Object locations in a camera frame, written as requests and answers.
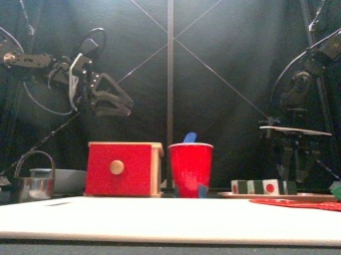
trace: silver canister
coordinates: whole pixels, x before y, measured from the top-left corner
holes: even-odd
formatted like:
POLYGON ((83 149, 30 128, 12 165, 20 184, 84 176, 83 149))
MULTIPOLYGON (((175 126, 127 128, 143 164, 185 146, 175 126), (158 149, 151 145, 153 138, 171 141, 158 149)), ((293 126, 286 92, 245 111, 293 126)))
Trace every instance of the silver canister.
POLYGON ((54 195, 55 173, 56 164, 52 156, 42 150, 32 150, 27 152, 22 156, 16 166, 12 202, 24 203, 51 199, 54 195), (23 163, 27 158, 36 153, 42 153, 48 156, 52 174, 48 177, 20 177, 23 163))

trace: metal rod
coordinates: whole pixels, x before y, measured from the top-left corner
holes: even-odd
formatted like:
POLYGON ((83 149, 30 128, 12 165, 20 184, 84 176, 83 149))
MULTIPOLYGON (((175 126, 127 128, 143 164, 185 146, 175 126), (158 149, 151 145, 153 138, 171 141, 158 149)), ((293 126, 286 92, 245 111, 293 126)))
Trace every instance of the metal rod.
MULTIPOLYGON (((309 46, 312 47, 316 44, 316 38, 309 30, 309 25, 312 23, 309 6, 308 6, 306 0, 300 0, 300 3, 301 3, 301 9, 302 9, 302 18, 304 18, 308 42, 309 42, 309 46)), ((330 133, 335 133, 332 117, 330 117, 330 106, 328 103, 328 96, 326 96, 326 85, 325 85, 325 81, 324 81, 322 77, 317 78, 316 85, 317 85, 318 97, 320 97, 320 102, 321 102, 325 130, 330 133)), ((340 153, 339 153, 335 135, 330 137, 329 149, 330 149, 332 164, 333 164, 333 168, 336 169, 337 166, 340 165, 340 159, 339 159, 340 153)))
MULTIPOLYGON (((173 68, 174 68, 174 3, 169 0, 169 104, 167 104, 167 147, 173 144, 173 100, 174 100, 174 84, 173 84, 173 68)), ((169 157, 167 163, 167 188, 173 187, 171 181, 171 162, 169 157)))

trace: black curtain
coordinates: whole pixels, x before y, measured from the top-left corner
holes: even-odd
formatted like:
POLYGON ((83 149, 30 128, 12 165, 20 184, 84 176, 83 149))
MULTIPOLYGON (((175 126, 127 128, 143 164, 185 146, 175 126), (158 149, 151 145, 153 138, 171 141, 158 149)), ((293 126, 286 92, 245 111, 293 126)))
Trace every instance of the black curtain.
MULTIPOLYGON (((2 168, 44 137, 50 139, 40 149, 52 154, 59 168, 87 170, 90 141, 158 141, 167 151, 169 1, 27 0, 28 20, 20 1, 0 2, 0 26, 34 54, 72 56, 84 35, 94 28, 105 28, 107 47, 94 70, 109 73, 135 101, 127 118, 95 117, 82 108, 75 119, 51 135, 75 113, 66 116, 44 111, 28 97, 20 78, 2 68, 2 168), (28 35, 27 23, 36 30, 34 36, 28 35)), ((309 4, 312 15, 318 4, 309 4)), ((318 32, 321 38, 340 25, 336 11, 328 17, 328 29, 318 32)), ((296 0, 174 0, 173 19, 173 142, 182 142, 185 134, 194 131, 198 141, 214 145, 211 187, 229 188, 233 179, 266 176, 268 154, 258 127, 260 121, 276 113, 272 93, 277 99, 288 90, 294 68, 300 67, 289 70, 278 88, 273 88, 274 81, 308 47, 302 8, 296 0)), ((340 69, 333 68, 337 76, 340 69)), ((48 88, 39 75, 26 85, 48 109, 59 113, 70 110, 66 86, 48 88)), ((333 88, 337 125, 340 92, 337 85, 333 88)), ((308 127, 324 130, 317 94, 313 90, 308 127)), ((36 158, 27 168, 42 163, 36 158)), ((335 178, 322 167, 314 168, 305 185, 326 188, 335 178)), ((165 158, 165 178, 167 170, 165 158)))

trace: red box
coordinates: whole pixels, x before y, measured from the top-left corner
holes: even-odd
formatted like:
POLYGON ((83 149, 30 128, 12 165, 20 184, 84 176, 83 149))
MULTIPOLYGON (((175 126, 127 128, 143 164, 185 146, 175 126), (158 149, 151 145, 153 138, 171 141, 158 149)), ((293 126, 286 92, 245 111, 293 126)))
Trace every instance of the red box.
POLYGON ((90 142, 86 195, 161 196, 163 146, 90 142))

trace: red plastic cup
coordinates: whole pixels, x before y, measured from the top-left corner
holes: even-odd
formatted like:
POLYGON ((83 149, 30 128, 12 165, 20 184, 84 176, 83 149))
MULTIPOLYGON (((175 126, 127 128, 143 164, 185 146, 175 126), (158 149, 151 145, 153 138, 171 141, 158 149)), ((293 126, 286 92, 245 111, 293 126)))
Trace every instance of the red plastic cup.
POLYGON ((205 198, 209 189, 213 145, 199 142, 170 146, 175 196, 205 198))

